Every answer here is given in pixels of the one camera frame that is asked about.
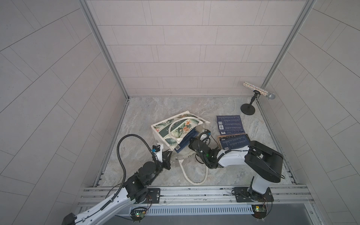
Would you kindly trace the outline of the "floral canvas tote bag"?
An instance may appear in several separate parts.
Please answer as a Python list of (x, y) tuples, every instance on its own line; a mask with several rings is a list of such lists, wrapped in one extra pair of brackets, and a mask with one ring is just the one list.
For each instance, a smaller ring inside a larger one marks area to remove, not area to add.
[(161, 122), (151, 125), (153, 135), (166, 150), (175, 151), (191, 131), (209, 128), (210, 122), (189, 111), (179, 113)]

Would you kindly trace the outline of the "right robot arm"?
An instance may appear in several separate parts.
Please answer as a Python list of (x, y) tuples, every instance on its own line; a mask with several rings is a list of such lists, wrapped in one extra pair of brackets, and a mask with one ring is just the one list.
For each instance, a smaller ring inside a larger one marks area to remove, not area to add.
[(270, 185), (279, 183), (282, 176), (284, 156), (272, 148), (258, 142), (250, 141), (235, 150), (212, 149), (207, 144), (205, 133), (190, 139), (189, 148), (209, 169), (218, 169), (235, 165), (247, 165), (256, 172), (247, 189), (235, 187), (233, 194), (243, 202), (274, 201)]

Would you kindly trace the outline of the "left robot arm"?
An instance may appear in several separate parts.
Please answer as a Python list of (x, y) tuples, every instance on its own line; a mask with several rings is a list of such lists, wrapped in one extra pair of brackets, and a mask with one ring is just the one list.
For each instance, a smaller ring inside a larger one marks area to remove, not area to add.
[[(152, 156), (152, 161), (146, 162), (134, 175), (126, 180), (126, 168), (120, 157), (120, 145), (129, 137), (136, 137), (145, 144), (145, 147)], [(164, 169), (171, 169), (170, 158), (173, 152), (171, 150), (162, 151), (159, 144), (151, 148), (139, 135), (129, 134), (122, 137), (117, 144), (116, 152), (123, 170), (123, 178), (118, 185), (119, 188), (115, 193), (106, 197), (105, 200), (89, 210), (77, 215), (74, 213), (68, 214), (62, 221), (63, 225), (103, 225), (115, 217), (122, 209), (134, 203), (145, 201), (149, 194), (148, 186), (153, 183)]]

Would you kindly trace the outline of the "stack of blue books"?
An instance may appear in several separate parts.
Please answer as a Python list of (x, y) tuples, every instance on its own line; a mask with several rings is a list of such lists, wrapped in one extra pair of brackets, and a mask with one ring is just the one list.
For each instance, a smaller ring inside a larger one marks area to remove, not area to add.
[(198, 132), (193, 129), (191, 130), (184, 138), (183, 140), (181, 141), (180, 144), (178, 144), (176, 147), (175, 147), (175, 151), (177, 153), (179, 153), (180, 151), (182, 151), (186, 146), (189, 145), (189, 142), (190, 142), (190, 139), (191, 138), (194, 138), (198, 135)]

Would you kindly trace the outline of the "left circuit board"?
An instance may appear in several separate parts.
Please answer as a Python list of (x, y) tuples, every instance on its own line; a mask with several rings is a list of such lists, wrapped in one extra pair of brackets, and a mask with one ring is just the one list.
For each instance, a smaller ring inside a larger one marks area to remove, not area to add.
[(147, 215), (147, 211), (146, 207), (136, 207), (130, 211), (130, 217), (133, 222), (140, 222)]

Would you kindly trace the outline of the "circuit board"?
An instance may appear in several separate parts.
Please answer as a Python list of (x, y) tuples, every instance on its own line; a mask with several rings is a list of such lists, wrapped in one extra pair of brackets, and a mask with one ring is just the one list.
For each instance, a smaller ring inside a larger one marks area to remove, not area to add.
[(267, 207), (265, 205), (252, 205), (252, 216), (256, 219), (264, 219), (267, 216)]
[(147, 211), (146, 207), (136, 207), (130, 211), (130, 217), (133, 222), (140, 222), (147, 215)]

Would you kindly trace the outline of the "black microphone stand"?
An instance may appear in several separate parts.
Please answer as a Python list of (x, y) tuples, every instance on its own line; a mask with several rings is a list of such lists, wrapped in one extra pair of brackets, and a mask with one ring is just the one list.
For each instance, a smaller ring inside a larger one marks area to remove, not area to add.
[(254, 90), (253, 92), (254, 92), (254, 95), (253, 95), (253, 97), (251, 98), (250, 103), (248, 103), (248, 104), (243, 104), (243, 105), (241, 106), (241, 112), (244, 113), (245, 115), (253, 115), (253, 114), (255, 113), (255, 111), (256, 111), (255, 107), (254, 107), (252, 104), (255, 102), (255, 100), (257, 99), (257, 97), (258, 97), (259, 95), (261, 95), (261, 94), (260, 94), (260, 92), (257, 91), (257, 90)]

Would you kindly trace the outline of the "right circuit board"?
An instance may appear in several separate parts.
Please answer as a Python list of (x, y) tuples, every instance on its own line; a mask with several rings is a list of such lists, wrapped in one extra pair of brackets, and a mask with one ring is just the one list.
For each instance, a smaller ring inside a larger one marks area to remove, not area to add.
[(252, 205), (252, 216), (256, 219), (264, 219), (267, 216), (267, 207), (265, 205)]

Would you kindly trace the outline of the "glitter microphone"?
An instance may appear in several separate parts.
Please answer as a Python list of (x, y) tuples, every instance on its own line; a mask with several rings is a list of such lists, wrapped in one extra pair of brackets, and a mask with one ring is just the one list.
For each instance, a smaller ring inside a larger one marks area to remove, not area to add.
[(243, 86), (252, 90), (252, 91), (257, 91), (258, 93), (260, 93), (261, 95), (265, 96), (267, 99), (269, 100), (274, 100), (276, 98), (276, 95), (274, 93), (270, 93), (260, 87), (257, 87), (253, 84), (250, 84), (249, 82), (244, 82)]

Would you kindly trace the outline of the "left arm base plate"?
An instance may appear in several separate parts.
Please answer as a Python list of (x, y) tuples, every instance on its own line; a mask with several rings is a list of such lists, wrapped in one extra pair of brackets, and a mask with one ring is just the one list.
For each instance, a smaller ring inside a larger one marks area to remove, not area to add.
[(160, 191), (160, 188), (144, 188), (138, 194), (136, 194), (136, 203), (159, 203)]

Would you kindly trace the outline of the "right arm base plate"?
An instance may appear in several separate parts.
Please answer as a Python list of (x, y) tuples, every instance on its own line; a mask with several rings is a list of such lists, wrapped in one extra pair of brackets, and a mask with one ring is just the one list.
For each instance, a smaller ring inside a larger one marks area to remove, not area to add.
[(259, 194), (256, 191), (248, 192), (249, 187), (234, 187), (232, 194), (238, 203), (269, 203), (273, 202), (274, 198), (271, 189), (268, 187), (264, 194)]

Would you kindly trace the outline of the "aluminium mounting rail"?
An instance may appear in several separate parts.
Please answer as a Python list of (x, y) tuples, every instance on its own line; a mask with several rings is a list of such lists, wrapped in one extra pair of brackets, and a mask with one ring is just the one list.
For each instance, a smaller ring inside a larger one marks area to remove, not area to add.
[(180, 186), (160, 188), (159, 203), (151, 203), (149, 216), (252, 214), (252, 205), (313, 202), (306, 185), (271, 185), (273, 202), (236, 202), (234, 186)]

